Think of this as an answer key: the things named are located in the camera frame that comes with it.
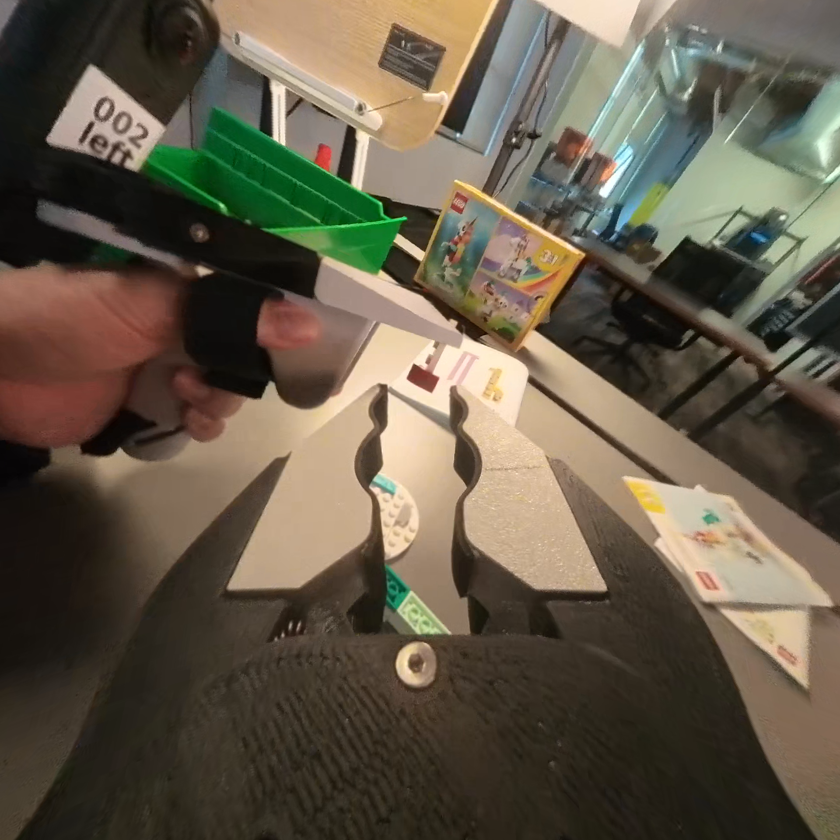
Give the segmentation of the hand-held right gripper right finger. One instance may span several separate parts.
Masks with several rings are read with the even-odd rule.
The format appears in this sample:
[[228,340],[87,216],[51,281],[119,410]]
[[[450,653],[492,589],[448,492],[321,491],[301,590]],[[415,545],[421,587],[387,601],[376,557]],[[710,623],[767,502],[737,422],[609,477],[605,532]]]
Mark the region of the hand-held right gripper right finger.
[[463,387],[449,393],[456,506],[454,571],[465,595],[483,574],[526,595],[601,599],[607,585],[548,456]]

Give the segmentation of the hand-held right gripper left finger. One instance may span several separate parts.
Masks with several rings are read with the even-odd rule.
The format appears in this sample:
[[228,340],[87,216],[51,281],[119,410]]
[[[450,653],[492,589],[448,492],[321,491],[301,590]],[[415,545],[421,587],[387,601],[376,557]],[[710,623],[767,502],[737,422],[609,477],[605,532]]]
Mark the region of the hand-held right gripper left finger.
[[230,594],[301,592],[348,561],[384,581],[379,503],[388,393],[373,385],[288,456],[228,583]]

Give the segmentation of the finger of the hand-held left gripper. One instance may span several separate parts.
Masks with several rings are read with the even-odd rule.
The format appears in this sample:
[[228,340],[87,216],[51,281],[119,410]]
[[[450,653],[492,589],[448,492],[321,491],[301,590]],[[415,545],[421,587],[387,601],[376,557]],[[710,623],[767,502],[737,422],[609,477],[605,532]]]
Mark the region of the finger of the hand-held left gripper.
[[453,348],[464,339],[424,296],[383,273],[375,276],[335,259],[321,258],[311,294],[286,287],[281,292],[309,311],[321,329],[318,340],[303,349],[270,353],[278,395],[297,408],[315,408],[336,395],[382,324]]

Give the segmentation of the red lego piece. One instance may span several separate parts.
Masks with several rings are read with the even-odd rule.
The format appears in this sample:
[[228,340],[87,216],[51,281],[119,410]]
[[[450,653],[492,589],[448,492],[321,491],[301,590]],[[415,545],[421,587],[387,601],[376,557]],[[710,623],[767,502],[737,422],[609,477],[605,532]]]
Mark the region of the red lego piece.
[[407,382],[426,393],[433,393],[439,380],[436,369],[444,351],[440,342],[429,344],[409,367],[405,374]]

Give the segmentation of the green plastic bin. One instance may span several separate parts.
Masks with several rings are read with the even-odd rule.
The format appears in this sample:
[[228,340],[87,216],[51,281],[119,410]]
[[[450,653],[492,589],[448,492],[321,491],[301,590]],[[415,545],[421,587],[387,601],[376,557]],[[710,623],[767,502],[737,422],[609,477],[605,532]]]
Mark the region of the green plastic bin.
[[199,150],[157,145],[142,172],[195,203],[377,275],[404,218],[215,108]]

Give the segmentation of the multicolour lego model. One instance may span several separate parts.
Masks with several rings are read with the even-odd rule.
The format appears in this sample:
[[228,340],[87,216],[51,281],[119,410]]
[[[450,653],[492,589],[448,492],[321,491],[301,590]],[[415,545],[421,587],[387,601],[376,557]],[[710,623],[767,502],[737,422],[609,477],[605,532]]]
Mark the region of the multicolour lego model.
[[384,620],[399,634],[417,636],[450,635],[425,602],[389,566],[385,567]]

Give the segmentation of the person's left forearm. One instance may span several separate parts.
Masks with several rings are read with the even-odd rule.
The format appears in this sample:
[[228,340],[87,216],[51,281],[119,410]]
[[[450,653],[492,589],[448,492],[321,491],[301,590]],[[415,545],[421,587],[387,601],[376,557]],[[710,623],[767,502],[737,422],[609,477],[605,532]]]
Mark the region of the person's left forearm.
[[51,449],[1,441],[1,489],[33,479],[51,463]]

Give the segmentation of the round white lego plate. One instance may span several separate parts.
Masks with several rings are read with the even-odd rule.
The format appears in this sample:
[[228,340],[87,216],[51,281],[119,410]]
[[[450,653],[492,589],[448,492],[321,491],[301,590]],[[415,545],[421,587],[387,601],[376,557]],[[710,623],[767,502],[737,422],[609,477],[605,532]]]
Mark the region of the round white lego plate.
[[392,564],[410,550],[417,537],[418,505],[403,484],[382,472],[373,478],[371,490],[380,509],[385,562]]

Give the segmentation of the yellow lego box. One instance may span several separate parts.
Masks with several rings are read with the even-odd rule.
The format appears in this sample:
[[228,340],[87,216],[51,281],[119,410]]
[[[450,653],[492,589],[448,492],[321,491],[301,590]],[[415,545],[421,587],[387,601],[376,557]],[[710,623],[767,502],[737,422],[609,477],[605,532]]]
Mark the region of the yellow lego box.
[[569,286],[585,253],[455,181],[415,282],[516,352]]

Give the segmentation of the person's left hand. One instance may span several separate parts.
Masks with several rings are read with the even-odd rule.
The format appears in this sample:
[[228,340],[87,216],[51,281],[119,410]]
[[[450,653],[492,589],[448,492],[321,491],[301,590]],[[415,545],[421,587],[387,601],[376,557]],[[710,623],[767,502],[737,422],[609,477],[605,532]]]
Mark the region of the person's left hand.
[[96,437],[147,362],[181,344],[187,280],[161,269],[41,265],[1,275],[1,438]]

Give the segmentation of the white instruction booklet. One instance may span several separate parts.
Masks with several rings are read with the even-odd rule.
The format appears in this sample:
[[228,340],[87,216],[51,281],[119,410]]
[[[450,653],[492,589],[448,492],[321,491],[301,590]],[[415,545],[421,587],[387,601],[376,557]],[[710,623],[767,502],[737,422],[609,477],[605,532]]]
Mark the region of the white instruction booklet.
[[457,386],[516,426],[529,382],[526,365],[512,355],[467,338],[457,348],[443,345],[436,369],[439,380],[433,393],[407,382],[405,374],[413,361],[389,384],[391,394],[438,425],[448,427],[449,394]]

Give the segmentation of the colourful instruction booklet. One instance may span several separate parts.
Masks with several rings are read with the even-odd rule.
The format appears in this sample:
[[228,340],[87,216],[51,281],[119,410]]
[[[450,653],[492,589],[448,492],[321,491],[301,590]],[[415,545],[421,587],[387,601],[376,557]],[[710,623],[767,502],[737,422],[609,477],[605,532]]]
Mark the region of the colourful instruction booklet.
[[730,496],[625,476],[657,533],[654,546],[700,601],[799,687],[811,688],[812,613],[835,604]]

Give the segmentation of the dark display screen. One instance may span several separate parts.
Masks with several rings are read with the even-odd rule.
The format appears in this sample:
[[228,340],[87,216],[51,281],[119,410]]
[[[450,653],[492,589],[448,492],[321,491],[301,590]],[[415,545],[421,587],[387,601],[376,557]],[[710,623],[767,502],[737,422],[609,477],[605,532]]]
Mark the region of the dark display screen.
[[516,27],[508,22],[513,7],[498,2],[437,131],[480,154],[494,141],[516,75]]

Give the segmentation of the black office chair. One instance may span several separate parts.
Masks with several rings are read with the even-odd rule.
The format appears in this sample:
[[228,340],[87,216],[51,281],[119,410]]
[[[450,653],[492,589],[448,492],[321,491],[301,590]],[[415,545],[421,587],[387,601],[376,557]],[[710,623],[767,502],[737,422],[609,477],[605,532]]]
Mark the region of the black office chair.
[[621,342],[583,334],[572,342],[573,347],[590,344],[598,348],[610,362],[623,364],[643,377],[647,373],[632,356],[633,347],[682,351],[700,338],[698,331],[639,292],[620,289],[611,301],[610,313],[613,321],[609,325],[622,331],[624,338]]

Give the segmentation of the black light stand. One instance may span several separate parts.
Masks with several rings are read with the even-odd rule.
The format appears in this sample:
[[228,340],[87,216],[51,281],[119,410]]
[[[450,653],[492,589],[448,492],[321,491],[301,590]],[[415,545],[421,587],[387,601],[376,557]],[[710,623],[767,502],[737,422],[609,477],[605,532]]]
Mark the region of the black light stand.
[[490,168],[482,191],[492,197],[498,196],[511,179],[506,173],[516,171],[518,164],[510,169],[511,159],[522,149],[526,140],[536,132],[541,113],[542,96],[548,94],[551,71],[560,53],[564,41],[571,29],[571,24],[564,17],[559,17],[556,25],[549,32],[545,29],[543,50],[528,88],[502,138],[498,155]]

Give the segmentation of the wooden table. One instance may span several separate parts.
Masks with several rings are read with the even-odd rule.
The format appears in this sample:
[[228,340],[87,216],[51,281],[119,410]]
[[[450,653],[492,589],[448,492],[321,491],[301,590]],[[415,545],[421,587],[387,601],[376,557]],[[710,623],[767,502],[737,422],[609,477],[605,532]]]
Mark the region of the wooden table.
[[729,355],[724,360],[714,365],[663,408],[658,414],[660,418],[666,419],[675,414],[735,360],[741,359],[750,363],[759,373],[756,382],[697,426],[689,434],[692,439],[698,440],[722,424],[770,384],[776,384],[798,403],[838,427],[839,394],[820,381],[793,371],[794,353],[783,361],[774,363],[772,354],[766,350],[758,337],[720,313],[697,304],[664,280],[654,276],[651,271],[635,264],[628,256],[618,254],[592,237],[571,236],[567,241],[583,252],[586,265],[597,267],[627,291],[642,295],[685,322],[695,332],[729,350]]

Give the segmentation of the studio light panel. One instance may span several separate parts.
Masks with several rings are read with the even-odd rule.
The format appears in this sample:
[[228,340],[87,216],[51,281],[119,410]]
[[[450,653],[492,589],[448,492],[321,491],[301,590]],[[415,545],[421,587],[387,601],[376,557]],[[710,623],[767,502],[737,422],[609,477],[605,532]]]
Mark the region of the studio light panel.
[[614,47],[623,45],[640,1],[537,1],[573,26]]

